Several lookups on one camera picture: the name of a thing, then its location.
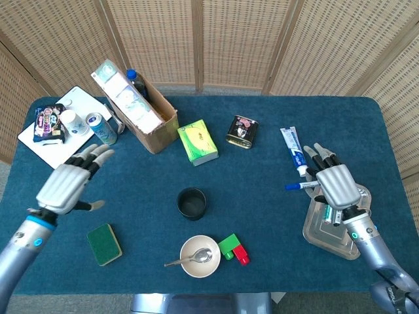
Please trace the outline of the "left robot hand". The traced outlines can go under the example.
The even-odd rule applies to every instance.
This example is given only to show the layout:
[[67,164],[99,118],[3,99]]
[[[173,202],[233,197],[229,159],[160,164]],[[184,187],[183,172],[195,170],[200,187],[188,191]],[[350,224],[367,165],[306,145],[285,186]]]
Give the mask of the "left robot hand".
[[52,172],[36,195],[39,207],[57,215],[66,215],[72,210],[95,211],[103,207],[103,200],[84,202],[80,196],[95,173],[114,153],[109,145],[93,144],[72,155]]

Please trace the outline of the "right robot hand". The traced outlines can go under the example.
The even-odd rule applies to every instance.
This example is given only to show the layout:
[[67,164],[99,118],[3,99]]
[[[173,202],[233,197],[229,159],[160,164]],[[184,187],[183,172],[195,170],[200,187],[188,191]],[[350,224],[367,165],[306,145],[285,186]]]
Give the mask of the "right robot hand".
[[314,148],[303,146],[315,168],[308,167],[306,178],[318,182],[325,202],[333,209],[344,210],[357,205],[361,194],[349,169],[331,150],[314,143]]

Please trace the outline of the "blue marker pen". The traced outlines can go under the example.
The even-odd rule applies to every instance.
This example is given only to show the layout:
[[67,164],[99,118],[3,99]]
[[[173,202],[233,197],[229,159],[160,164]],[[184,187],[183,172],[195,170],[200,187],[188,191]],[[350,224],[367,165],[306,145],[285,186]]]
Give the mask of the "blue marker pen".
[[306,181],[301,183],[294,183],[294,184],[287,184],[285,185],[286,190],[301,190],[307,188],[315,188],[319,186],[320,183],[318,181]]

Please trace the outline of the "black cup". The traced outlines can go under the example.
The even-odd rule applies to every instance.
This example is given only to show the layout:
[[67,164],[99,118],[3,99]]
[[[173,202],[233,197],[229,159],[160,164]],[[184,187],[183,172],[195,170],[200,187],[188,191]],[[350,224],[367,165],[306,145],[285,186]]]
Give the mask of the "black cup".
[[199,220],[206,212],[206,195],[198,188],[185,188],[178,194],[177,208],[184,218],[191,221]]

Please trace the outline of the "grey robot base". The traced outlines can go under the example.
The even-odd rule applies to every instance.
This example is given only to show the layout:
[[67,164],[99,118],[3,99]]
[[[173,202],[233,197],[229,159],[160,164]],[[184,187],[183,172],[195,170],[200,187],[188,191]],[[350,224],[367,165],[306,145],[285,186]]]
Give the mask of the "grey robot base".
[[269,292],[135,294],[130,314],[272,314]]

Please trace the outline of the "stainless steel tray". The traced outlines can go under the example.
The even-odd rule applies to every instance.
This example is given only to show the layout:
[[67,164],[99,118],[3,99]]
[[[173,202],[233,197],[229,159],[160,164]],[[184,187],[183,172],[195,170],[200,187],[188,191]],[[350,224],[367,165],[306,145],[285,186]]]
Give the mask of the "stainless steel tray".
[[311,202],[304,221],[302,234],[307,242],[321,249],[347,260],[355,260],[360,253],[343,224],[343,214],[340,226],[333,226],[335,209],[332,208],[332,222],[330,224],[324,223],[323,216],[326,205],[314,199],[322,194],[320,187],[313,188],[309,193]]

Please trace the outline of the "white blue toothpaste tube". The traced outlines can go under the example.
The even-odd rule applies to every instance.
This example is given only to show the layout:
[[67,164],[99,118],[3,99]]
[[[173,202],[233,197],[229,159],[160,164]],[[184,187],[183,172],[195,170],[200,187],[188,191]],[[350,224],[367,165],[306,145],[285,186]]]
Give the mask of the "white blue toothpaste tube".
[[308,166],[295,127],[281,128],[280,131],[300,177],[305,177]]

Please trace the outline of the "black snack bag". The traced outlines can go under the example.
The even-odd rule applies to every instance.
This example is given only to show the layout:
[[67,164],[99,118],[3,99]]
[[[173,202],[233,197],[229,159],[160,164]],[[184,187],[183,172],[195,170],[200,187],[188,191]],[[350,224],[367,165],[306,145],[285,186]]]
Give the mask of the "black snack bag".
[[61,103],[43,105],[35,109],[33,142],[38,145],[61,145],[65,143],[65,128],[60,115],[65,111]]

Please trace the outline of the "light blue beverage can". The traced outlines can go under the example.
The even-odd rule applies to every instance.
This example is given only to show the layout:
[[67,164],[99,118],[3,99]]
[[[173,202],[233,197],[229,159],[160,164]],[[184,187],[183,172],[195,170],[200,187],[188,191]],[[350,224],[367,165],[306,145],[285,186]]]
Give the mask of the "light blue beverage can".
[[86,123],[103,144],[113,145],[116,143],[117,133],[100,113],[88,114],[86,116]]

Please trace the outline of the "pastel tissue multipack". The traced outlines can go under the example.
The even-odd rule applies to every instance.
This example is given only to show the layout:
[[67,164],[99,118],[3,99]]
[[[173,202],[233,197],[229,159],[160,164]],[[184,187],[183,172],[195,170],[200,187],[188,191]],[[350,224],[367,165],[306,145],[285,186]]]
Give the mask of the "pastel tissue multipack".
[[91,77],[127,119],[144,134],[151,133],[163,124],[162,117],[111,60],[106,59],[91,73]]

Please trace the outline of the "blue-capped cola bottle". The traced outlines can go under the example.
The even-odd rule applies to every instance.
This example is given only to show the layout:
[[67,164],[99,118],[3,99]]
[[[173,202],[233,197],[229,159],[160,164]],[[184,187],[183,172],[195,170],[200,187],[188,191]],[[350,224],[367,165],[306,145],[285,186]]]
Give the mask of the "blue-capped cola bottle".
[[127,69],[126,76],[136,87],[137,91],[147,100],[150,101],[147,87],[144,80],[135,69]]

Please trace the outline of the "green tissue pack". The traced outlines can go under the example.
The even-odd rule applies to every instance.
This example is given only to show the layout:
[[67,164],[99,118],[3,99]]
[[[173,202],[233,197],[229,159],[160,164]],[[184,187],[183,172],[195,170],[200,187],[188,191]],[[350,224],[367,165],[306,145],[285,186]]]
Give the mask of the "green tissue pack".
[[178,128],[177,132],[193,166],[219,157],[217,147],[202,119]]

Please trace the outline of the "beige bowl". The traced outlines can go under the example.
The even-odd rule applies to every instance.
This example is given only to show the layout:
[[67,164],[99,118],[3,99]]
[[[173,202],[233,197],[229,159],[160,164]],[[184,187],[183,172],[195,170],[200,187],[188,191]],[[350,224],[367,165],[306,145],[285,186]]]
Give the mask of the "beige bowl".
[[204,263],[187,262],[181,265],[188,275],[199,279],[212,275],[219,267],[221,251],[215,240],[206,235],[193,236],[184,242],[179,255],[180,258],[186,258],[202,248],[211,250],[212,258],[210,261]]

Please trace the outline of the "metal spoon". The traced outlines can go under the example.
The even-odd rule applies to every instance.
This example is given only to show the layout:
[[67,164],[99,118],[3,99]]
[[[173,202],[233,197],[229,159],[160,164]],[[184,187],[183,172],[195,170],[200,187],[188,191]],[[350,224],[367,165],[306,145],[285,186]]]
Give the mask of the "metal spoon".
[[180,265],[180,264],[184,264],[184,263],[188,263],[188,262],[205,263],[205,262],[210,261],[211,259],[212,259],[211,249],[201,248],[201,249],[198,249],[191,256],[188,256],[186,258],[182,258],[182,259],[175,260],[173,262],[164,264],[164,267],[176,266],[176,265]]

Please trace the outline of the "wicker folding screen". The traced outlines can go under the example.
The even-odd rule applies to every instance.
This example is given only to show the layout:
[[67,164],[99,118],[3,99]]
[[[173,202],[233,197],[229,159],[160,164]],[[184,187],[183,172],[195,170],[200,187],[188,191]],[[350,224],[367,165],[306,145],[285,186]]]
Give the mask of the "wicker folding screen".
[[29,105],[105,59],[161,86],[367,96],[419,233],[419,0],[0,0],[0,164]]

